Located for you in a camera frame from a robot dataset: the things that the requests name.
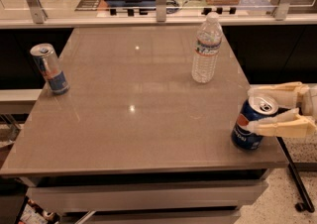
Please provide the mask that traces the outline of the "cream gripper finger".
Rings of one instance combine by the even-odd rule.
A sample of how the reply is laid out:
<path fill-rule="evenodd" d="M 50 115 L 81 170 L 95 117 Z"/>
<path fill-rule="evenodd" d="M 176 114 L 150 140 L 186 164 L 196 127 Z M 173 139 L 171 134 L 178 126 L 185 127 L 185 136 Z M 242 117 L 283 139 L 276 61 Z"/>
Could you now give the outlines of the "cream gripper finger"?
<path fill-rule="evenodd" d="M 274 117 L 251 121 L 247 130 L 266 137 L 308 137 L 316 133 L 315 120 L 299 114 L 294 108 Z"/>
<path fill-rule="evenodd" d="M 300 81 L 253 86 L 248 90 L 249 96 L 257 94 L 272 97 L 277 104 L 283 108 L 305 108 L 310 106 L 309 86 Z"/>

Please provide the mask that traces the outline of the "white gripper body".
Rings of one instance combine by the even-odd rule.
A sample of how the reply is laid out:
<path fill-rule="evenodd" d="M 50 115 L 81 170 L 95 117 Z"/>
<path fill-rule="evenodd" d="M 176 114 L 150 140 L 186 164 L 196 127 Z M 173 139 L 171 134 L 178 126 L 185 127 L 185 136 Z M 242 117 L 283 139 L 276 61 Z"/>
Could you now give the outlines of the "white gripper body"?
<path fill-rule="evenodd" d="M 317 85 L 304 87 L 301 111 L 305 116 L 311 116 L 317 120 Z"/>

